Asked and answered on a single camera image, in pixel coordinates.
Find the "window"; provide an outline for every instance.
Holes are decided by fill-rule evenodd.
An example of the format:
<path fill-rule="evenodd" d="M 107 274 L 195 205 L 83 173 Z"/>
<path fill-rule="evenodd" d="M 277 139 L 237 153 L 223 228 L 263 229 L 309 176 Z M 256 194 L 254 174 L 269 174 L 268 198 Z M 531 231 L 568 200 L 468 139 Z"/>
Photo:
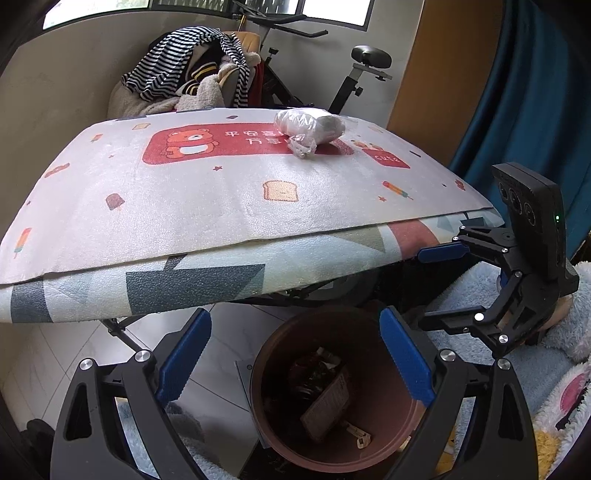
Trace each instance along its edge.
<path fill-rule="evenodd" d="M 369 20 L 373 0 L 242 0 L 264 14 L 304 14 L 363 27 Z"/>
<path fill-rule="evenodd" d="M 242 3 L 267 15 L 304 14 L 311 20 L 336 22 L 352 27 L 367 27 L 374 0 L 241 0 Z M 230 17 L 232 0 L 61 0 L 49 10 L 43 28 L 86 17 L 129 8 L 157 10 L 211 11 Z"/>
<path fill-rule="evenodd" d="M 224 12 L 226 11 L 226 6 L 230 3 L 232 3 L 232 0 L 155 0 L 154 6 L 156 8 L 200 8 L 202 10 L 214 10 L 216 12 Z"/>
<path fill-rule="evenodd" d="M 242 3 L 265 15 L 294 15 L 297 11 L 298 0 L 246 0 Z"/>
<path fill-rule="evenodd" d="M 369 16 L 371 3 L 371 0 L 306 0 L 302 13 L 362 27 Z"/>
<path fill-rule="evenodd" d="M 150 0 L 61 0 L 45 16 L 43 28 L 87 15 L 127 8 L 145 8 Z"/>

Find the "black and white striped cloth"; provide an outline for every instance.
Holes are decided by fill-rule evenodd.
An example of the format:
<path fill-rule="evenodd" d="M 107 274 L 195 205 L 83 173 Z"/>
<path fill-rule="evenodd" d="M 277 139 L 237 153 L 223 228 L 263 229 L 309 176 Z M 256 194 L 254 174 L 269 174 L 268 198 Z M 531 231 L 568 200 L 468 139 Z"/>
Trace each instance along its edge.
<path fill-rule="evenodd" d="M 128 89 L 138 92 L 143 100 L 152 102 L 159 97 L 172 98 L 193 54 L 193 47 L 214 40 L 219 40 L 223 52 L 238 65 L 238 85 L 233 106 L 247 107 L 250 71 L 242 44 L 233 33 L 224 34 L 214 28 L 186 27 L 170 33 L 131 72 L 125 73 L 121 81 Z"/>

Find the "white wall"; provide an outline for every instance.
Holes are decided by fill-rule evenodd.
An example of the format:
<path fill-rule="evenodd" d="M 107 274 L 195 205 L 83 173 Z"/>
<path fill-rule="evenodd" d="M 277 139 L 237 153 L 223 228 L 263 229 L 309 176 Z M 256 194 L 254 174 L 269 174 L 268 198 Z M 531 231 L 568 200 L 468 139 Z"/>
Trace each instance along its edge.
<path fill-rule="evenodd" d="M 123 12 L 49 31 L 22 45 L 0 77 L 0 238 L 56 155 L 103 121 L 109 95 L 152 40 L 232 20 L 184 12 Z"/>
<path fill-rule="evenodd" d="M 279 49 L 271 67 L 286 87 L 304 103 L 328 108 L 351 71 L 351 50 L 355 45 L 370 45 L 388 52 L 392 67 L 387 73 L 394 79 L 384 83 L 364 73 L 359 82 L 363 94 L 352 95 L 342 112 L 385 127 L 413 46 L 422 7 L 423 0 L 375 0 L 367 32 L 319 22 L 286 25 L 307 32 L 328 30 L 329 34 L 303 38 L 271 30 L 262 57 L 267 57 L 269 47 Z M 256 31 L 256 25 L 249 26 Z"/>

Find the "tile floor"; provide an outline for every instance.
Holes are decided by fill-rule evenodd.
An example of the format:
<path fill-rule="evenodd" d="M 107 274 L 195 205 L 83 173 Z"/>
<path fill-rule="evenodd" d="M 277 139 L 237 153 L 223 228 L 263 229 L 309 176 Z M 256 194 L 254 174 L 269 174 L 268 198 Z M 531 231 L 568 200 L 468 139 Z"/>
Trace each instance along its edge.
<path fill-rule="evenodd" d="M 301 309 L 219 303 L 204 307 L 212 315 L 212 337 L 178 402 L 202 425 L 206 443 L 222 466 L 238 475 L 257 441 L 234 361 L 256 356 L 262 344 Z M 128 329 L 141 346 L 154 348 L 179 330 L 195 309 L 147 315 Z M 33 418 L 55 428 L 78 363 L 126 361 L 133 351 L 100 322 L 36 325 L 2 384 L 2 395 L 19 429 Z"/>

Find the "plastic bag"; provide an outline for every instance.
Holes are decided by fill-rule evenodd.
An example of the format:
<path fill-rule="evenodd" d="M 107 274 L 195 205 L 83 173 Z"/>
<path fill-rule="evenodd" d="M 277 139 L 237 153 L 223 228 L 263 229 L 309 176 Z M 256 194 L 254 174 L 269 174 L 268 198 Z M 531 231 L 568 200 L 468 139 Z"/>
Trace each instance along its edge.
<path fill-rule="evenodd" d="M 300 158 L 312 155 L 318 145 L 330 143 L 345 133 L 345 123 L 340 117 L 319 108 L 281 110 L 274 124 L 289 137 L 287 145 Z"/>

